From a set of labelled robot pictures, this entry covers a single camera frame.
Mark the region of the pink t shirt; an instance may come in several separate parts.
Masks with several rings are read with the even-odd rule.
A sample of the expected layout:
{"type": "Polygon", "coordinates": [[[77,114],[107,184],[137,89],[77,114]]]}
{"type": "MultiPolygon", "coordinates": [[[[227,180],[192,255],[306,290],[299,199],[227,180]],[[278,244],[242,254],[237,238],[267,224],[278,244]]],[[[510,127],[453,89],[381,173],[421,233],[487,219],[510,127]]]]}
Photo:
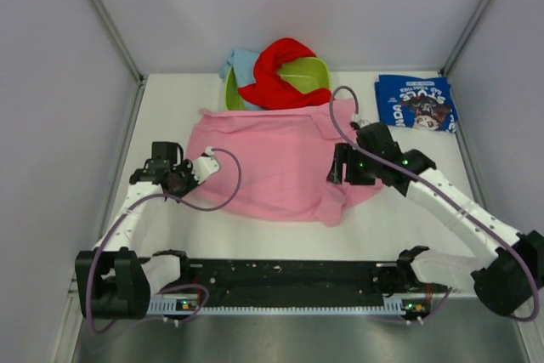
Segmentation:
{"type": "Polygon", "coordinates": [[[353,136],[354,104],[338,99],[327,105],[278,111],[201,111],[186,155],[197,158],[207,147],[220,150],[221,169],[193,197],[253,218],[281,222],[341,223],[343,212],[377,195],[383,185],[331,184],[335,144],[353,136]]]}

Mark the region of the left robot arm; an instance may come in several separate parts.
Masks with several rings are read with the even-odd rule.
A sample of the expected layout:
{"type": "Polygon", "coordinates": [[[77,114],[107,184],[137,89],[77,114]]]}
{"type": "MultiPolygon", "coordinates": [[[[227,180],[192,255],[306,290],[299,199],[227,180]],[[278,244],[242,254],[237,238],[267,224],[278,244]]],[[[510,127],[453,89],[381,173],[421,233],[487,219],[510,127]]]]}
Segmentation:
{"type": "Polygon", "coordinates": [[[128,181],[124,202],[94,249],[76,256],[75,270],[82,314],[87,320],[141,320],[150,299],[164,287],[183,292],[193,273],[180,250],[139,256],[151,220],[167,200],[180,199],[213,173],[207,156],[184,157],[174,142],[155,142],[151,157],[128,181]]]}

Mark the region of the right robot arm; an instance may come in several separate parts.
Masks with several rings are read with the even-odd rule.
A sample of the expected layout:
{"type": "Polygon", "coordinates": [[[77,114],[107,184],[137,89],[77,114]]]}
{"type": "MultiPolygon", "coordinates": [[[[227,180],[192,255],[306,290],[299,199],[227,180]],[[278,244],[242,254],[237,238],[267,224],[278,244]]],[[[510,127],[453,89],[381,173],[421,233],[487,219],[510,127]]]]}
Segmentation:
{"type": "Polygon", "coordinates": [[[409,292],[425,283],[473,293],[491,312],[513,317],[533,300],[534,320],[543,287],[543,237],[523,234],[464,195],[419,150],[402,151],[380,122],[351,120],[356,139],[336,144],[327,180],[333,184],[369,185],[375,181],[396,189],[431,213],[460,239],[471,256],[454,256],[425,246],[399,254],[396,278],[409,292]]]}

